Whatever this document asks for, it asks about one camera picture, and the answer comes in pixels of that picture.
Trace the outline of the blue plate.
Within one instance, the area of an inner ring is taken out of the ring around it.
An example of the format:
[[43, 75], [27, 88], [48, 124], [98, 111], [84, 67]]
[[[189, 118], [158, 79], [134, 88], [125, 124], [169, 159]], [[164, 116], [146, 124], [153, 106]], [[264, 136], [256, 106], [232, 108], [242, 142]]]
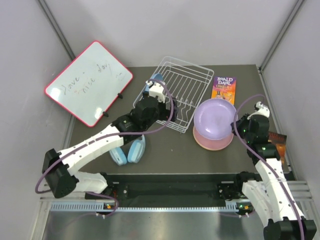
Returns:
[[148, 93], [150, 91], [150, 87], [155, 90], [155, 87], [160, 88], [161, 92], [164, 91], [163, 87], [161, 84], [159, 84], [159, 82], [164, 83], [163, 82], [164, 78], [163, 75], [161, 73], [154, 73], [149, 80], [147, 80], [145, 82], [145, 87], [143, 88], [142, 92], [143, 93]]

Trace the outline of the purple plate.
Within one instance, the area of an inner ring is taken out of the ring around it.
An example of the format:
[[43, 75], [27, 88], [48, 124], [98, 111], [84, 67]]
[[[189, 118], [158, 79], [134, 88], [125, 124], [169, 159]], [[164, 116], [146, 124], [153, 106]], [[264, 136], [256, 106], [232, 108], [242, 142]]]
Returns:
[[209, 140], [221, 140], [232, 133], [236, 108], [227, 100], [211, 98], [201, 103], [194, 112], [197, 132]]

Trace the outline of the pink plate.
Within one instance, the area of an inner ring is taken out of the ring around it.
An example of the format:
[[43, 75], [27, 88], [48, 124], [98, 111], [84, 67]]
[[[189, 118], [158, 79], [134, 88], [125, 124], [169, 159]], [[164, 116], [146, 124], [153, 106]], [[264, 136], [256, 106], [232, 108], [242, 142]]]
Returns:
[[195, 127], [192, 129], [193, 137], [195, 141], [204, 149], [209, 151], [219, 151], [226, 148], [233, 140], [234, 135], [231, 133], [229, 136], [219, 139], [219, 140], [211, 140], [203, 137], [198, 133]]

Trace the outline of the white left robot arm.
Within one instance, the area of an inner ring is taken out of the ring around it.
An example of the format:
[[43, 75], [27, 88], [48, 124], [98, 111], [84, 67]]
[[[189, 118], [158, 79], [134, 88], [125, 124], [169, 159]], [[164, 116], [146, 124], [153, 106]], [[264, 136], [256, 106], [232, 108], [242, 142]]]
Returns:
[[176, 98], [170, 96], [170, 107], [157, 97], [145, 95], [130, 113], [122, 115], [99, 133], [81, 143], [56, 151], [48, 150], [44, 155], [41, 180], [49, 186], [48, 191], [56, 199], [61, 199], [73, 192], [90, 192], [102, 198], [109, 198], [114, 187], [108, 182], [105, 173], [81, 172], [81, 168], [101, 155], [131, 144], [135, 149], [133, 157], [138, 157], [143, 150], [138, 140], [155, 131], [149, 128], [156, 121], [166, 124], [177, 118]]

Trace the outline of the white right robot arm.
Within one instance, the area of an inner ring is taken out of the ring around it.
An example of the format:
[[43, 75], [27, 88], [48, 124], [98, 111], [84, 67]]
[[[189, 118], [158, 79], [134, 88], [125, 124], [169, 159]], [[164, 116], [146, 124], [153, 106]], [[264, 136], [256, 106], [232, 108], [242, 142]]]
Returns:
[[263, 224], [266, 240], [312, 240], [314, 220], [306, 219], [290, 192], [278, 150], [269, 142], [269, 119], [261, 113], [235, 117], [232, 132], [247, 149], [261, 180], [240, 180], [233, 185], [239, 198], [247, 197]]

